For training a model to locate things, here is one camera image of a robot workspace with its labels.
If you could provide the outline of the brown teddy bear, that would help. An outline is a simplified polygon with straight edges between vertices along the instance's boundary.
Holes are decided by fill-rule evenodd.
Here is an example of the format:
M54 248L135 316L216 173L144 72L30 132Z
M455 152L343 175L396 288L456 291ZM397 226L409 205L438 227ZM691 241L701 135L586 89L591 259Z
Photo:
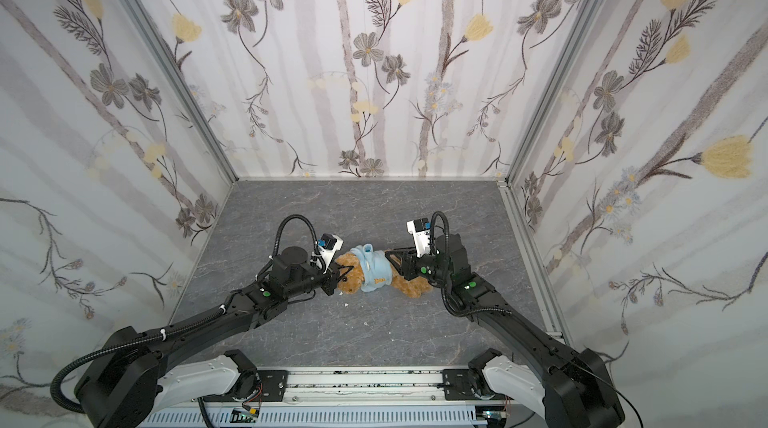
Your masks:
M358 259L351 251L339 256L336 262L340 267L341 275L340 281L337 284L339 290L344 294L355 294L362 291L363 273ZM393 274L392 284L381 288L393 288L412 299L420 298L432 290L432 286L425 279L414 278L413 280L406 280L392 264L391 266Z

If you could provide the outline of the light blue teddy hoodie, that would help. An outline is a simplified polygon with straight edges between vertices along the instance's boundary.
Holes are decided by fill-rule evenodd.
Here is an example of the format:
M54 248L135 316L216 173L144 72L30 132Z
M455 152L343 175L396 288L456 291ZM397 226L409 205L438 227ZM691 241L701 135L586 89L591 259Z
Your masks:
M392 284L392 266L383 251L375 250L368 243L353 247L351 253L358 259L363 273L363 292L372 292Z

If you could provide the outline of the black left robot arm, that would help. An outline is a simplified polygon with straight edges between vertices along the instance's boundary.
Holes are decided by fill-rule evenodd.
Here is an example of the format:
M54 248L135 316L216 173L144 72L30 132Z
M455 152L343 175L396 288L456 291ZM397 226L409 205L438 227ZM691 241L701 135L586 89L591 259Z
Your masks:
M313 253L288 247L270 259L265 274L214 308L162 328L115 332L101 349L58 373L63 379L79 367L86 369L75 398L63 395L59 381L52 384L52 397L85 414L95 427L136 427L150 414L191 399L223 396L247 402L263 396L262 377L242 351L230 349L197 363L192 357L265 325L314 290L333 294L339 281L336 252L323 242Z

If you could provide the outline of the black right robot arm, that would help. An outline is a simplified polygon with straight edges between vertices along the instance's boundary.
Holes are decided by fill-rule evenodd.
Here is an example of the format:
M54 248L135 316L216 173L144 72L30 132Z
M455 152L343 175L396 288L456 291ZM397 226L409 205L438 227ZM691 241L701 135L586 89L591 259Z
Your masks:
M473 271L461 238L442 235L421 253L390 250L387 259L406 280L421 277L439 289L444 307L491 332L511 356L488 349L472 359L461 387L474 396L508 397L549 427L618 427L626 419L603 359L539 329Z

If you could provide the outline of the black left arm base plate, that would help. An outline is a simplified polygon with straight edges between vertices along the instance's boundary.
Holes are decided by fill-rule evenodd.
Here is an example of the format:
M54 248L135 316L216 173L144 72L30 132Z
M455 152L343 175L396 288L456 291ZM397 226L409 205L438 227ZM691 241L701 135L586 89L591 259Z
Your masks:
M203 400L238 403L282 402L287 388L288 374L287 370L248 371L236 380L228 392L207 395Z

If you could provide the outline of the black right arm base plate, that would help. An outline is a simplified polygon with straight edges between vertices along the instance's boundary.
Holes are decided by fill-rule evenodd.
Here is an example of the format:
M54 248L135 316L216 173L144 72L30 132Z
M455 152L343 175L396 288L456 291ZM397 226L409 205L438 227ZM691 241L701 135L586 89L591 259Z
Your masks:
M486 402L510 401L501 393L492 392L476 370L470 368L446 368L441 371L443 390L447 401Z

